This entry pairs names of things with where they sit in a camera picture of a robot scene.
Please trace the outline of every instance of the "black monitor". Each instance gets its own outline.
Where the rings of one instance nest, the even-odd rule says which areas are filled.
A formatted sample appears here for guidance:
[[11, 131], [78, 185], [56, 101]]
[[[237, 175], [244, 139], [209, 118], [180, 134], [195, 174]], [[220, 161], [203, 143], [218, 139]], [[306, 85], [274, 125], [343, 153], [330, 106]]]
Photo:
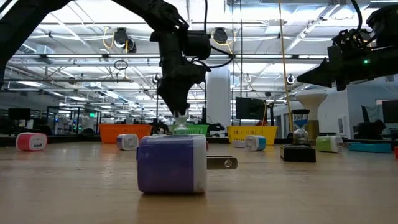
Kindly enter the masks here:
[[236, 97], [237, 119], [255, 119], [262, 121], [264, 118], [264, 110], [266, 113], [265, 120], [267, 120], [267, 110], [262, 100]]
[[8, 119], [13, 121], [30, 120], [29, 108], [8, 108]]
[[398, 100], [383, 101], [383, 118], [385, 124], [398, 123]]

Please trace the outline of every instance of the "blue tray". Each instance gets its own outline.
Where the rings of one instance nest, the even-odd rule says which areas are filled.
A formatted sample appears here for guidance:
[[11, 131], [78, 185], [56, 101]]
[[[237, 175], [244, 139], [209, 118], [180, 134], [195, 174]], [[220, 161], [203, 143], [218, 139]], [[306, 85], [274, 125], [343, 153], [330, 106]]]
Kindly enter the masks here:
[[363, 144], [363, 143], [350, 143], [348, 146], [350, 151], [358, 152], [379, 152], [379, 153], [391, 153], [390, 144]]

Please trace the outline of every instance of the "sand timer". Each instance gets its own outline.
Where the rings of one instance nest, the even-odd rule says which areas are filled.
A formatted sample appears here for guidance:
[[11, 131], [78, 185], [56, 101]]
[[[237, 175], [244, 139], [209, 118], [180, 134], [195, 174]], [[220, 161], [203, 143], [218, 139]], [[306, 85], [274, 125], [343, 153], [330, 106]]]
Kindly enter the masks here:
[[293, 123], [297, 128], [293, 133], [293, 144], [308, 144], [308, 133], [304, 127], [308, 124], [310, 110], [292, 110]]
[[180, 115], [179, 112], [174, 112], [174, 119], [176, 128], [173, 130], [173, 134], [190, 134], [187, 128], [187, 120], [189, 118], [188, 109], [185, 115]]

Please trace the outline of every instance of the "orange bin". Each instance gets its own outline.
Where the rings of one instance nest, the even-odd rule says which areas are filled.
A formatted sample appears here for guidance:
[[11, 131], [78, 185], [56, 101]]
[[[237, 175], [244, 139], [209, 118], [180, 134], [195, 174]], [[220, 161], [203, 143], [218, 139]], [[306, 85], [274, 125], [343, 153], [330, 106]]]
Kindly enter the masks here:
[[100, 124], [102, 143], [116, 143], [116, 138], [120, 134], [136, 134], [138, 138], [150, 136], [152, 126], [148, 124]]

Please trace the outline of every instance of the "yellow basket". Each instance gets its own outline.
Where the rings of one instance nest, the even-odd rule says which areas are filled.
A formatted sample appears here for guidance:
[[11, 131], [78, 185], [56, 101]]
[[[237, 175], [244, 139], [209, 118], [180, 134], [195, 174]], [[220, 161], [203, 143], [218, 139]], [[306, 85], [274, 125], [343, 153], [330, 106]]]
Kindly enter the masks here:
[[248, 135], [260, 135], [267, 139], [267, 145], [273, 146], [278, 126], [228, 126], [229, 143], [244, 141]]

